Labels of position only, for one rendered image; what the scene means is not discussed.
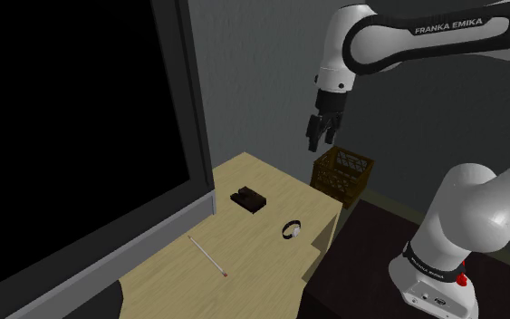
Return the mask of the large dark window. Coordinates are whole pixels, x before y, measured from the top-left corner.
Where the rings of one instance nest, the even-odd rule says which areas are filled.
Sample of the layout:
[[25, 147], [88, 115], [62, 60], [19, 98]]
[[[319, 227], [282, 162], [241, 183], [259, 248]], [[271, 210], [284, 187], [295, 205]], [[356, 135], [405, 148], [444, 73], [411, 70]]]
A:
[[0, 0], [0, 319], [118, 319], [213, 215], [189, 0]]

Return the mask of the white pencil with red tip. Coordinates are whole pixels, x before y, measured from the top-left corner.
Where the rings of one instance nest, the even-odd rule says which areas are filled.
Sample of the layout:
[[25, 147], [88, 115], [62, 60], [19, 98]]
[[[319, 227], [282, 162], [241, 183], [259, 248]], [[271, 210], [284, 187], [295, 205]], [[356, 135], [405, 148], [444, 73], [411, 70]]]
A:
[[228, 277], [228, 273], [220, 266], [217, 261], [190, 235], [188, 239], [199, 249], [199, 251], [214, 265], [214, 267], [222, 274], [223, 277]]

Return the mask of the black flat box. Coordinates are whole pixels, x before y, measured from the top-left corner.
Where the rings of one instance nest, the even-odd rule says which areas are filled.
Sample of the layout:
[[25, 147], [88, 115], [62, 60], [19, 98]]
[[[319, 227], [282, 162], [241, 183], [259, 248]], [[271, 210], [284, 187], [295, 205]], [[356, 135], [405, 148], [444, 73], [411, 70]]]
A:
[[230, 196], [230, 199], [252, 214], [259, 211], [267, 203], [265, 197], [258, 194], [249, 187], [240, 188], [236, 193], [233, 193]]

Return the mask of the light wooden desk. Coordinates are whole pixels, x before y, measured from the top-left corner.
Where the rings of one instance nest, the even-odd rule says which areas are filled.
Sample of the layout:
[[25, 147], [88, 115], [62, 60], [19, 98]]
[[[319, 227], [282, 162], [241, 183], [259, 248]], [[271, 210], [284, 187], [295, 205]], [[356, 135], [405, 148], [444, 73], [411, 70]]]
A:
[[[295, 319], [304, 276], [331, 245], [341, 202], [246, 152], [216, 167], [213, 177], [216, 214], [65, 319]], [[266, 205], [254, 214], [237, 205], [230, 196], [242, 187]], [[291, 220], [301, 221], [301, 232], [283, 239]]]

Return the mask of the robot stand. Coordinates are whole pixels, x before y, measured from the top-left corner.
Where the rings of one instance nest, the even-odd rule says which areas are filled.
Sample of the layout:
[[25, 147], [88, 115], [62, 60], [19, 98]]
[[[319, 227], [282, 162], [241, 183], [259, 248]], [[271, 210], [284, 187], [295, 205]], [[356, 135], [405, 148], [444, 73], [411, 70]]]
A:
[[[304, 288], [296, 319], [437, 319], [406, 304], [389, 276], [390, 260], [417, 229], [359, 201]], [[466, 270], [479, 319], [510, 319], [510, 266], [472, 253]]]

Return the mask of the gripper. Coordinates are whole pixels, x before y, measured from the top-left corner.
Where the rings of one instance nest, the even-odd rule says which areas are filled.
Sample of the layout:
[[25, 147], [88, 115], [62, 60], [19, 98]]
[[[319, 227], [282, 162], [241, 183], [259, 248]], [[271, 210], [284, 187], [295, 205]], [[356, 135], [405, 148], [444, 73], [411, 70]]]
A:
[[324, 142], [333, 144], [335, 134], [341, 127], [347, 96], [347, 92], [338, 93], [318, 90], [315, 102], [318, 116], [312, 115], [310, 117], [305, 133], [305, 136], [309, 139], [309, 151], [317, 151], [318, 142], [325, 131]]

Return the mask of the black wristwatch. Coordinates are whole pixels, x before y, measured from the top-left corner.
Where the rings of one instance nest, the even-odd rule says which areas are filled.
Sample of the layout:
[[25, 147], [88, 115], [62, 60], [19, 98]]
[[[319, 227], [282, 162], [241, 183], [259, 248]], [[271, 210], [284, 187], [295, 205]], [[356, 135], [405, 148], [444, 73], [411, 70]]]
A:
[[291, 220], [287, 222], [282, 229], [283, 239], [292, 239], [298, 237], [302, 228], [300, 220]]

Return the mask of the brown lattice crate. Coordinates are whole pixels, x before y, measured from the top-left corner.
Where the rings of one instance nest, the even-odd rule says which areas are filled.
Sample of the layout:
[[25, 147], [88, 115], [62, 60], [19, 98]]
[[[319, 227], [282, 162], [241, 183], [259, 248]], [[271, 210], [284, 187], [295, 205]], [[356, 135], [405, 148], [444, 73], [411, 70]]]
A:
[[374, 164], [373, 159], [333, 146], [313, 163], [310, 186], [348, 209], [366, 188]]

